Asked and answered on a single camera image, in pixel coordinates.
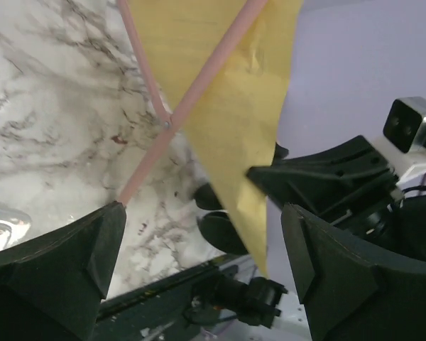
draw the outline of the white marble countertop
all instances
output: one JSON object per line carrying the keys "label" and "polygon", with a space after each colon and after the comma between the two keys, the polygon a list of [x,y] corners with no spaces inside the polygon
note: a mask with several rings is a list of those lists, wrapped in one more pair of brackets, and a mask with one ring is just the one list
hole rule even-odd
{"label": "white marble countertop", "polygon": [[[0,1],[0,202],[37,237],[113,200],[160,127],[113,1]],[[109,298],[219,252],[182,135],[130,202]]]}

